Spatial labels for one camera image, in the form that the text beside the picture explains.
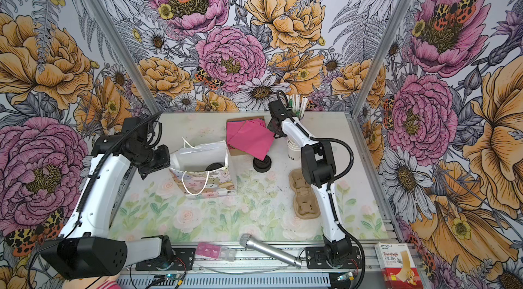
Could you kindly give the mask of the single pink paper napkin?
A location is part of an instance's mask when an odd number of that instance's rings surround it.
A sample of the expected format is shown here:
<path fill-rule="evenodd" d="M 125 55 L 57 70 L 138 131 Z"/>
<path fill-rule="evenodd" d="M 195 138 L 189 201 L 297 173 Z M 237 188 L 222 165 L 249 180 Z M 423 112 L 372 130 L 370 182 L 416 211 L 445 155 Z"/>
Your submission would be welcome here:
<path fill-rule="evenodd" d="M 230 139 L 230 145 L 260 160 L 268 154 L 275 138 L 273 133 L 258 122 L 251 120 L 242 124 Z"/>

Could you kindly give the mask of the white paper gift bag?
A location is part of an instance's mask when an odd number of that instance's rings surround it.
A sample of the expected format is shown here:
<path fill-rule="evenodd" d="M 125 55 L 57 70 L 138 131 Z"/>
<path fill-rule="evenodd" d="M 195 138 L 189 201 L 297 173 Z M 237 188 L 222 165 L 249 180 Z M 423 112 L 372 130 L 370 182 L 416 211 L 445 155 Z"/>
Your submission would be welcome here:
<path fill-rule="evenodd" d="M 225 166 L 206 172 L 207 166 L 220 162 Z M 188 199 L 212 199 L 234 195 L 237 191 L 236 172 L 225 141 L 184 147 L 170 154 L 170 174 Z"/>

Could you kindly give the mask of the black plastic cup lid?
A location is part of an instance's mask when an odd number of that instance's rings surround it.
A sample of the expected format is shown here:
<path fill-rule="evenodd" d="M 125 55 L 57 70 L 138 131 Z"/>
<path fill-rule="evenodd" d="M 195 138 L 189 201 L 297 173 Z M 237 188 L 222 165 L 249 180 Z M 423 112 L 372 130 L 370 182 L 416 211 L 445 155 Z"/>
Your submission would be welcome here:
<path fill-rule="evenodd" d="M 215 162 L 215 163 L 212 163 L 211 165 L 207 166 L 206 172 L 217 171 L 219 169 L 222 169 L 224 166 L 225 165 L 220 162 Z"/>

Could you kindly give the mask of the brown pulp cup carrier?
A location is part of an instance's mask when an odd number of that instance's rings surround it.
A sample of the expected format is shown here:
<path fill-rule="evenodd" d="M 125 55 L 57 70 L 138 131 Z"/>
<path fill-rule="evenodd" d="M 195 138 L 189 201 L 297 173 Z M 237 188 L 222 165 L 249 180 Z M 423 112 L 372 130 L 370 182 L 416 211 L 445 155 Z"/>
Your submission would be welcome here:
<path fill-rule="evenodd" d="M 289 174 L 290 188 L 294 193 L 293 208 L 295 215 L 302 220 L 320 217 L 320 207 L 311 186 L 304 179 L 300 169 L 294 169 Z"/>

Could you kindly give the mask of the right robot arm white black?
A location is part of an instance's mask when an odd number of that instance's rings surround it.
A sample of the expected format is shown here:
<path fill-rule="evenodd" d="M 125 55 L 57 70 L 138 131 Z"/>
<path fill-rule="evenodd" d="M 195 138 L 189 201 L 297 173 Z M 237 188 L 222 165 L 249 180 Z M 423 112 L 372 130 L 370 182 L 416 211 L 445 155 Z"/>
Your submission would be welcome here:
<path fill-rule="evenodd" d="M 335 199 L 335 181 L 352 169 L 353 150 L 342 140 L 313 136 L 291 112 L 290 101 L 281 90 L 276 92 L 276 99 L 268 104 L 268 108 L 271 116 L 268 129 L 277 138 L 287 137 L 300 148 L 302 174 L 319 203 L 327 261 L 332 266 L 338 266 L 353 259 L 358 268 L 364 271 L 366 260 L 363 247 L 344 228 Z M 349 153 L 348 165 L 340 173 L 336 172 L 333 143 L 344 147 Z"/>

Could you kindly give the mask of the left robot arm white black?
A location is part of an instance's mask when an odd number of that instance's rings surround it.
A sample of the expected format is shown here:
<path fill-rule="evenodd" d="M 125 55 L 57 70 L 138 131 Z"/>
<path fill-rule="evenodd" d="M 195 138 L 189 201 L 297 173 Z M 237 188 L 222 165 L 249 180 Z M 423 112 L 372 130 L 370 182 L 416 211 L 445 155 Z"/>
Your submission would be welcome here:
<path fill-rule="evenodd" d="M 165 235 L 136 241 L 110 239 L 111 215 L 128 170 L 141 178 L 170 166 L 170 154 L 159 140 L 160 113 L 147 119 L 125 119 L 122 131 L 101 136 L 91 152 L 87 182 L 75 211 L 56 239 L 48 240 L 40 256 L 66 280 L 116 275 L 147 260 L 171 263 L 174 253 Z"/>

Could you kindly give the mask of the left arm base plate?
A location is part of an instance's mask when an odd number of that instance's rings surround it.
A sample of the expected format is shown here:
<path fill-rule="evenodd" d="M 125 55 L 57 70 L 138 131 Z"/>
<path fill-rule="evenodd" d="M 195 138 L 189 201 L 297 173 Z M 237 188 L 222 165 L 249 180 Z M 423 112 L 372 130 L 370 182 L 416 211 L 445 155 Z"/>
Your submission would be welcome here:
<path fill-rule="evenodd" d="M 136 271 L 191 271 L 195 260 L 195 248 L 173 248 L 173 260 L 145 260 L 135 266 Z"/>

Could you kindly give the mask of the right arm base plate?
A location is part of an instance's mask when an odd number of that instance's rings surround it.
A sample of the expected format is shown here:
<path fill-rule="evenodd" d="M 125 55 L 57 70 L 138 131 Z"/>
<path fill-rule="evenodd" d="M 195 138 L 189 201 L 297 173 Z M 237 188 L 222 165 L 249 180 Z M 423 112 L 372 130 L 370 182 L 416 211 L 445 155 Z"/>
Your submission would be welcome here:
<path fill-rule="evenodd" d="M 309 246 L 305 249 L 305 262 L 308 269 L 356 269 L 362 266 L 363 254 L 359 248 L 343 257 L 327 255 L 324 247 Z"/>

